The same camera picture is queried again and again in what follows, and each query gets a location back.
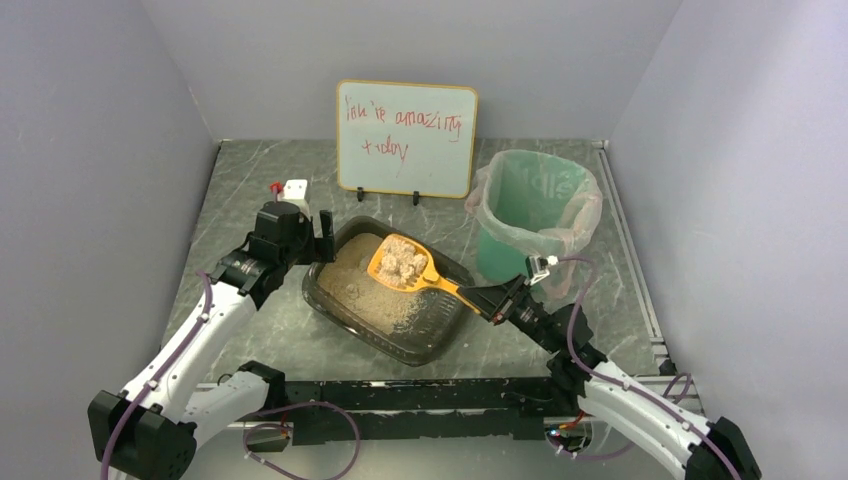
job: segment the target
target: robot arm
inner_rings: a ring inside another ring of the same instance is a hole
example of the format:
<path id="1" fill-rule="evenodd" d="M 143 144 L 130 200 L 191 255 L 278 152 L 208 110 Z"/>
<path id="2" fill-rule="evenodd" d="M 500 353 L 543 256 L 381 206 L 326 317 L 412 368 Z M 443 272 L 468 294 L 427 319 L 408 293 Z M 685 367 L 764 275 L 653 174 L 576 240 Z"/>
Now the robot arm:
<path id="1" fill-rule="evenodd" d="M 555 354 L 547 364 L 555 385 L 555 401 L 565 409 L 582 410 L 607 422 L 657 459 L 675 479 L 761 478 L 745 437 L 735 424 L 725 418 L 712 424 L 677 407 L 639 384 L 589 344 L 593 332 L 580 310 L 588 285 L 575 304 L 551 314 L 533 300 L 530 287 L 547 277 L 549 266 L 558 262 L 557 257 L 529 257 L 529 278 L 518 275 L 502 285 L 460 287 L 458 293 L 476 305 L 486 320 L 494 325 L 509 321 Z"/>
<path id="2" fill-rule="evenodd" d="M 320 212 L 323 238 L 315 238 L 306 181 L 291 180 L 280 190 L 259 211 L 244 244 L 218 262 L 211 278 L 204 276 L 205 300 L 156 358 L 118 395 L 101 391 L 89 405 L 101 478 L 109 467 L 140 480 L 179 478 L 196 449 L 234 419 L 285 403 L 285 376 L 257 362 L 217 388 L 195 392 L 227 340 L 292 266 L 335 260 L 332 216 Z"/>

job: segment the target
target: green trash can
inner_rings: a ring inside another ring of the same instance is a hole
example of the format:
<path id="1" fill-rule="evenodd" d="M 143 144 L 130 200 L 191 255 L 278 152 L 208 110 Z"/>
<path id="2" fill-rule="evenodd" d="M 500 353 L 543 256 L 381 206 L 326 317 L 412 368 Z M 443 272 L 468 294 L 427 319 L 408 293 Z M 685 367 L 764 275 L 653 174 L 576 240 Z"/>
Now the green trash can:
<path id="1" fill-rule="evenodd" d="M 592 172 L 564 158 L 526 150 L 497 153 L 477 171 L 466 209 L 480 222 L 477 270 L 505 282 L 526 274 L 528 255 L 572 255 L 592 238 L 603 195 Z M 563 298 L 571 269 L 540 282 L 549 299 Z"/>

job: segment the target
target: black litter box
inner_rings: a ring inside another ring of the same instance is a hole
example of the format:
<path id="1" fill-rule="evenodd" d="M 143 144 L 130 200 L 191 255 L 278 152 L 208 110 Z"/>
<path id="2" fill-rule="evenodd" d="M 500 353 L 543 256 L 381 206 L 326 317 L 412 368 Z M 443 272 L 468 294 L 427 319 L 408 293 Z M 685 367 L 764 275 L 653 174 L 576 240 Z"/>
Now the black litter box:
<path id="1" fill-rule="evenodd" d="M 348 241 L 363 233 L 385 238 L 400 233 L 422 244 L 433 255 L 439 273 L 460 285 L 473 285 L 474 279 L 462 265 L 434 250 L 421 240 L 409 236 L 371 217 L 355 217 L 336 233 L 336 252 Z M 427 289 L 422 292 L 424 304 L 410 320 L 415 328 L 404 332 L 384 333 L 350 311 L 318 285 L 323 264 L 313 264 L 303 278 L 303 298 L 312 308 L 344 328 L 352 335 L 397 360 L 414 367 L 424 365 L 440 355 L 453 340 L 460 323 L 471 310 L 445 292 Z"/>

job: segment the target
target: gray wall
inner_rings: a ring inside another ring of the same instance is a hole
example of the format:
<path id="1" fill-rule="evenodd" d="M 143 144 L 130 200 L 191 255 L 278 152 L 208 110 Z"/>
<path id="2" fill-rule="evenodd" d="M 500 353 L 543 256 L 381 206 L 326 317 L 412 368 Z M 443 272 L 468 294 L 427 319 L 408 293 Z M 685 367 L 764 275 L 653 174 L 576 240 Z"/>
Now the gray wall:
<path id="1" fill-rule="evenodd" d="M 612 136 L 654 305 L 765 478 L 848 477 L 848 5 L 686 0 Z"/>
<path id="2" fill-rule="evenodd" d="M 144 0 L 217 138 L 335 138 L 343 78 L 459 84 L 482 137 L 609 138 L 680 0 Z"/>
<path id="3" fill-rule="evenodd" d="M 215 145 L 136 0 L 0 7 L 0 465 L 93 479 L 85 416 L 155 354 Z"/>

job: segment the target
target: small whiteboard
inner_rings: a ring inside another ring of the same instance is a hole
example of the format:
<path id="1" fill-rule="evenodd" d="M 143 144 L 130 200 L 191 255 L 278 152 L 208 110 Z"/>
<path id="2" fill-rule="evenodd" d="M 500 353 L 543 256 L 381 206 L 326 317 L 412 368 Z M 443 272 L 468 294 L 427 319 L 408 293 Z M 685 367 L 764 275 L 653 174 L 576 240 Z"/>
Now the small whiteboard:
<path id="1" fill-rule="evenodd" d="M 477 124 L 474 89 L 342 80 L 336 95 L 342 188 L 468 194 Z"/>

